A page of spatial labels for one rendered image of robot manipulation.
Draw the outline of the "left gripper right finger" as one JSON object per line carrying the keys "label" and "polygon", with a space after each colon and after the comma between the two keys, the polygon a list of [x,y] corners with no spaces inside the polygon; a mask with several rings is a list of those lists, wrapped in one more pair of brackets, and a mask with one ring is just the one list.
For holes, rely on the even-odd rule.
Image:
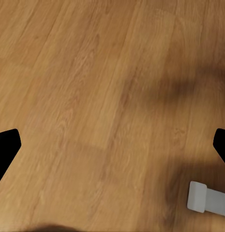
{"label": "left gripper right finger", "polygon": [[214,140],[213,146],[221,156],[223,161],[225,162],[225,130],[224,129],[217,129]]}

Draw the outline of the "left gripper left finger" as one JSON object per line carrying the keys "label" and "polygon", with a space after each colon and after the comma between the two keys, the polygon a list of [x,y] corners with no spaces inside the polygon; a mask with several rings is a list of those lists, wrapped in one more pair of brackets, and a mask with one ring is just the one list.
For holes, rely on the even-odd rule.
{"label": "left gripper left finger", "polygon": [[0,132],[0,180],[21,147],[17,129]]}

